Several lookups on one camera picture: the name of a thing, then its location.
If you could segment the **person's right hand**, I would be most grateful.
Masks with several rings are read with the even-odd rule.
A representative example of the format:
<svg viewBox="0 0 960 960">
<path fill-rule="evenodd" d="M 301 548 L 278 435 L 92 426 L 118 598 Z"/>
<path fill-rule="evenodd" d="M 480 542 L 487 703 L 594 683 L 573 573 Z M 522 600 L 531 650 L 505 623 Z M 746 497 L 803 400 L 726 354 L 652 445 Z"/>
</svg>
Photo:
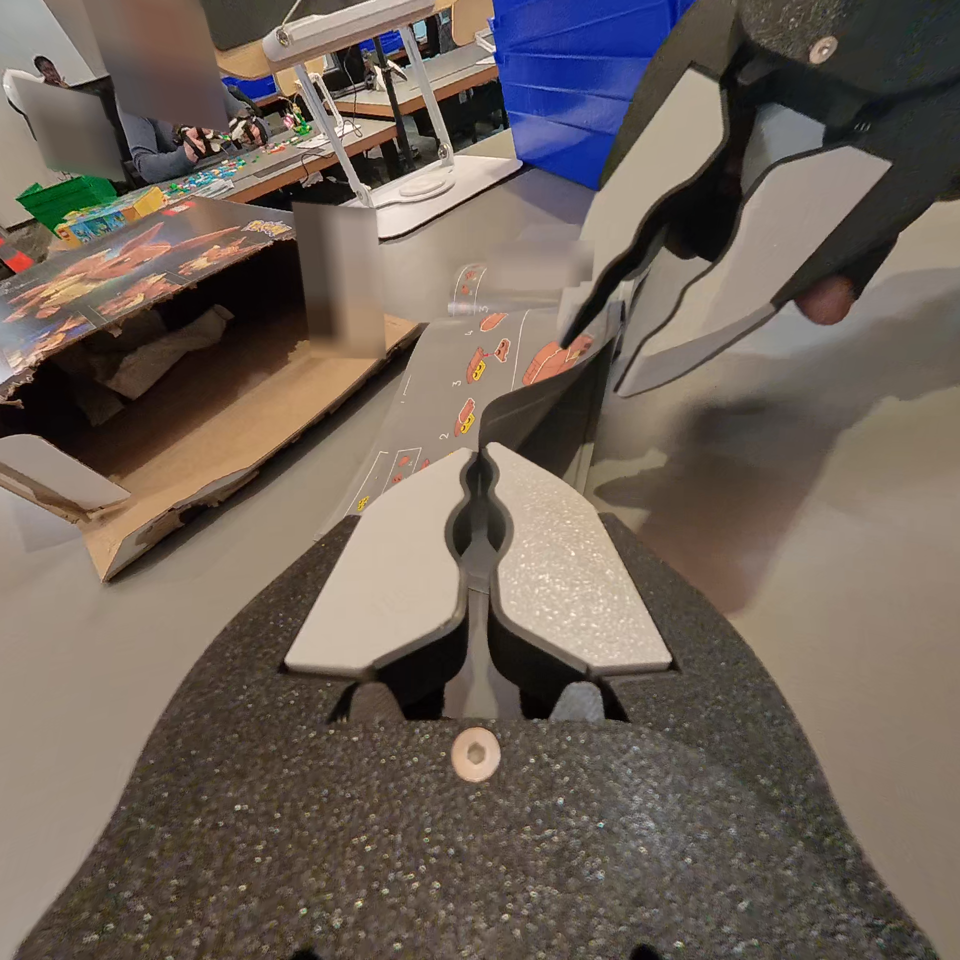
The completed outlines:
<svg viewBox="0 0 960 960">
<path fill-rule="evenodd" d="M 835 274 L 797 294 L 794 303 L 812 324 L 832 327 L 848 316 L 857 298 L 857 286 L 845 275 Z"/>
</svg>

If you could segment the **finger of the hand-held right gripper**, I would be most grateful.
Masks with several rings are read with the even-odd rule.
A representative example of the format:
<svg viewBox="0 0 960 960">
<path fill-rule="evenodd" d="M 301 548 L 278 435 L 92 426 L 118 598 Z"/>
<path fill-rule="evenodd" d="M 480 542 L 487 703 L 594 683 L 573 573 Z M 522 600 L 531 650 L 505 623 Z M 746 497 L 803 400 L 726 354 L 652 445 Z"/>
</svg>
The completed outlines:
<svg viewBox="0 0 960 960">
<path fill-rule="evenodd" d="M 681 378 L 768 322 L 779 311 L 775 296 L 890 166 L 851 146 L 795 155 L 751 187 L 714 263 L 663 248 L 631 310 L 618 396 Z"/>
<path fill-rule="evenodd" d="M 693 184 L 727 137 L 727 114 L 719 81 L 687 68 L 614 170 L 595 194 L 578 238 L 578 280 L 563 290 L 558 307 L 558 344 L 568 348 L 606 306 L 629 275 L 631 251 L 646 256 L 657 235 L 655 215 Z"/>
</svg>

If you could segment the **green plastic crate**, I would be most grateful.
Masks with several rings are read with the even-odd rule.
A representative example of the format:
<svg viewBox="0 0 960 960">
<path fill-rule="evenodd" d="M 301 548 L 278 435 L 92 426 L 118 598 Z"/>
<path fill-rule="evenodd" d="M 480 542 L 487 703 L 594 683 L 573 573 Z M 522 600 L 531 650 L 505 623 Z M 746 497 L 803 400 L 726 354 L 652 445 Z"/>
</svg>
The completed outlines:
<svg viewBox="0 0 960 960">
<path fill-rule="evenodd" d="M 106 178 L 77 175 L 48 187 L 34 183 L 16 197 L 30 216 L 54 234 L 66 215 L 114 201 L 118 194 Z"/>
</svg>

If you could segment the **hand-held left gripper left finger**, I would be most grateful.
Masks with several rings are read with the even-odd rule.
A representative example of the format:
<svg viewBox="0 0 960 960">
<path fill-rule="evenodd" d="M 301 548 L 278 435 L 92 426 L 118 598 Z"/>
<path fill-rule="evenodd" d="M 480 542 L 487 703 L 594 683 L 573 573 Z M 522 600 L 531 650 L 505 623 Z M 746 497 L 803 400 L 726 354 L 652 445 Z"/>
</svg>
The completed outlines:
<svg viewBox="0 0 960 960">
<path fill-rule="evenodd" d="M 357 680 L 464 621 L 468 588 L 452 529 L 474 459 L 455 450 L 366 507 L 285 655 L 290 671 Z"/>
</svg>

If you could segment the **grey desk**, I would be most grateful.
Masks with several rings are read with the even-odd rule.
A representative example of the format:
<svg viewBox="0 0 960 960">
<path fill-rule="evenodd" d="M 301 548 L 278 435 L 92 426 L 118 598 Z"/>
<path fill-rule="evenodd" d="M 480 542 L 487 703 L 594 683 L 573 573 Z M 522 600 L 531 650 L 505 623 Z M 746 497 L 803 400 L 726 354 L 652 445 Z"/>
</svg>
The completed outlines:
<svg viewBox="0 0 960 960">
<path fill-rule="evenodd" d="M 678 669 L 624 722 L 362 724 L 282 666 L 402 360 L 99 582 L 2 496 L 2 958 L 958 958 L 958 203 L 850 318 L 611 397 L 584 493 Z"/>
</svg>

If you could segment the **colourful printed toy box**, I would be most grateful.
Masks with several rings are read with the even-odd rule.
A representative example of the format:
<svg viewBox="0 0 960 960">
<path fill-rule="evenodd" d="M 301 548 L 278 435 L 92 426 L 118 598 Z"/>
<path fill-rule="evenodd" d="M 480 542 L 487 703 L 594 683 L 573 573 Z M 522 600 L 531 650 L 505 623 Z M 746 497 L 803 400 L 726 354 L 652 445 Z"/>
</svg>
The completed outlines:
<svg viewBox="0 0 960 960">
<path fill-rule="evenodd" d="M 293 216 L 188 199 L 2 282 L 2 488 L 102 583 L 252 481 L 384 359 L 308 342 Z"/>
</svg>

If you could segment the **wooden table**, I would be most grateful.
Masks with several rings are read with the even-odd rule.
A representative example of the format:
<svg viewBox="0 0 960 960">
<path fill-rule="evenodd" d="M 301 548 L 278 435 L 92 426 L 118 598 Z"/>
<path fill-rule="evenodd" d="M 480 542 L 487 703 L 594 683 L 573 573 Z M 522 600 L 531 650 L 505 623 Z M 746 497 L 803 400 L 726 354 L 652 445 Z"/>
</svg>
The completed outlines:
<svg viewBox="0 0 960 960">
<path fill-rule="evenodd" d="M 350 133 L 342 140 L 342 149 L 350 159 L 382 146 L 397 135 L 394 121 L 359 118 L 356 123 L 359 132 Z M 232 179 L 230 190 L 223 194 L 223 199 L 241 204 L 252 203 L 340 163 L 332 147 L 302 149 L 292 146 L 276 153 L 255 150 L 246 154 L 245 159 L 244 174 Z"/>
</svg>

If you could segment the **white metal stand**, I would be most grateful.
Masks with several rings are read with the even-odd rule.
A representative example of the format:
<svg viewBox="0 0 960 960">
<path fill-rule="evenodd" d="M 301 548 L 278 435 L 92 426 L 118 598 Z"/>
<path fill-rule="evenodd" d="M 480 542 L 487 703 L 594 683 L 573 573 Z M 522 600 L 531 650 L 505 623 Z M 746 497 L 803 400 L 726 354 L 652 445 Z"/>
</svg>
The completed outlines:
<svg viewBox="0 0 960 960">
<path fill-rule="evenodd" d="M 413 23 L 428 17 L 432 2 L 366 1 L 328 14 L 310 14 L 285 20 L 268 32 L 262 50 L 270 66 L 294 70 L 301 94 L 322 135 L 333 149 L 356 199 L 369 209 L 409 206 L 438 199 L 456 184 L 455 161 L 450 135 L 412 29 Z M 403 177 L 400 186 L 390 189 L 387 198 L 375 200 L 354 170 L 337 125 L 339 112 L 329 93 L 322 101 L 306 69 L 308 60 L 344 49 L 354 42 L 373 39 L 383 30 L 397 29 L 410 61 L 414 80 L 423 97 L 435 133 L 439 137 L 438 165 L 432 172 Z"/>
</svg>

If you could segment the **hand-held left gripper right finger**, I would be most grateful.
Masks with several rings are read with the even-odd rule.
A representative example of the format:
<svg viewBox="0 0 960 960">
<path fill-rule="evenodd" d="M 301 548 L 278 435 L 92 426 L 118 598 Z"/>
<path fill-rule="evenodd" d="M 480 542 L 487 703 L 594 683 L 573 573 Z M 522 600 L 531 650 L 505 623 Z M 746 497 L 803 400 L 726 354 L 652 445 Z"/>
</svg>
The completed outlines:
<svg viewBox="0 0 960 960">
<path fill-rule="evenodd" d="M 508 678 L 610 678 L 673 657 L 594 506 L 499 442 L 484 450 L 504 525 L 489 584 L 490 653 Z"/>
</svg>

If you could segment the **grey instruction booklet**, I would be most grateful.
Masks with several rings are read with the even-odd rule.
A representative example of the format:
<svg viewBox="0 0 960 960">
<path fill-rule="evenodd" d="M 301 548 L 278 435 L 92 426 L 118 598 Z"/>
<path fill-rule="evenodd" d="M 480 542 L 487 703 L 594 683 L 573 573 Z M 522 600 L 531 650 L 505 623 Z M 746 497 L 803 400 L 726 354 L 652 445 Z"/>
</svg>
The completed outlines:
<svg viewBox="0 0 960 960">
<path fill-rule="evenodd" d="M 453 314 L 419 336 L 389 412 L 338 520 L 359 516 L 402 481 L 457 450 L 518 449 L 589 365 L 609 354 L 623 322 L 612 297 L 570 346 L 557 332 L 559 294 L 510 298 L 484 263 L 462 268 Z"/>
</svg>

